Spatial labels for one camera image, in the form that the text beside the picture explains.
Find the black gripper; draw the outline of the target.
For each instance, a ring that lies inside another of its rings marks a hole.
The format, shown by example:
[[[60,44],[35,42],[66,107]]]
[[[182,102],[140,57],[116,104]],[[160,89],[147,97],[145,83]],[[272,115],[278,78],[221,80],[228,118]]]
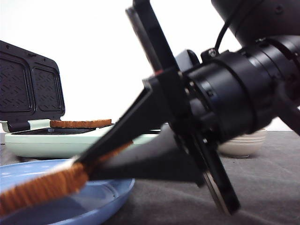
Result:
[[[91,165],[95,159],[168,122],[175,135],[161,133],[145,144],[122,151],[97,165],[90,179],[183,181],[198,186],[206,182],[215,204],[225,214],[235,213],[240,202],[217,153],[218,142],[214,135],[205,137],[196,128],[197,116],[192,110],[204,109],[204,104],[196,98],[196,106],[191,105],[192,86],[181,74],[150,1],[134,0],[126,13],[154,77],[145,81],[144,93],[120,120],[76,162]],[[190,155],[179,147],[175,137]]]

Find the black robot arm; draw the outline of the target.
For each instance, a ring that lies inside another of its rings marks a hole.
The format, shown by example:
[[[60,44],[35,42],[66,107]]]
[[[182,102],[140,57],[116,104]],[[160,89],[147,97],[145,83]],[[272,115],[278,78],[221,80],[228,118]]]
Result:
[[[141,178],[206,183],[226,214],[240,202],[219,158],[218,145],[279,117],[300,131],[300,3],[297,0],[214,0],[224,30],[242,48],[191,51],[174,57],[151,4],[126,10],[155,75],[120,120],[86,150],[85,166],[161,127],[150,142],[97,165],[97,179]]]

